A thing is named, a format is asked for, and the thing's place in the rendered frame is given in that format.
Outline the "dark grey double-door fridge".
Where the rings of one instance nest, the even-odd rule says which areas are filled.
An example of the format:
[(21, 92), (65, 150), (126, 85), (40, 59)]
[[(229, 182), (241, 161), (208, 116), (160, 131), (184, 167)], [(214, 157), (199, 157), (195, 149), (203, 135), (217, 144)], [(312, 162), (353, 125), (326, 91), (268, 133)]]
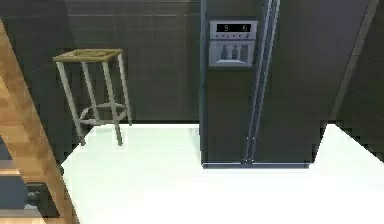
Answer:
[(265, 0), (201, 0), (205, 168), (307, 168), (335, 120), (380, 0), (281, 0), (256, 159), (244, 163)]

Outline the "wooden seat metal stool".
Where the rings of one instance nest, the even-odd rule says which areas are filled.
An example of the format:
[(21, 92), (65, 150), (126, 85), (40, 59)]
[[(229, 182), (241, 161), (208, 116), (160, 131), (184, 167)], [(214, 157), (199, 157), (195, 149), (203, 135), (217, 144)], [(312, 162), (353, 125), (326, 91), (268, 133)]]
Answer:
[[(124, 97), (123, 104), (120, 104), (116, 101), (112, 85), (109, 62), (114, 58), (116, 58), (118, 62), (119, 74)], [(132, 112), (128, 93), (127, 75), (124, 66), (123, 50), (75, 49), (70, 52), (55, 56), (53, 58), (53, 61), (55, 62), (57, 70), (59, 72), (60, 80), (63, 85), (64, 93), (68, 102), (68, 106), (72, 115), (80, 145), (84, 146), (86, 144), (85, 134), (81, 127), (82, 124), (94, 126), (113, 124), (115, 127), (117, 143), (119, 146), (122, 146), (123, 137), (120, 129), (120, 122), (124, 118), (126, 118), (128, 120), (128, 124), (132, 125)], [(86, 107), (80, 114), (78, 114), (76, 110), (75, 101), (72, 95), (72, 91), (64, 66), (65, 63), (79, 63), (82, 67), (91, 106)], [(96, 97), (94, 94), (89, 73), (89, 63), (100, 63), (102, 65), (103, 76), (106, 83), (106, 89), (109, 99), (109, 101), (106, 103), (98, 104), (96, 102)]]

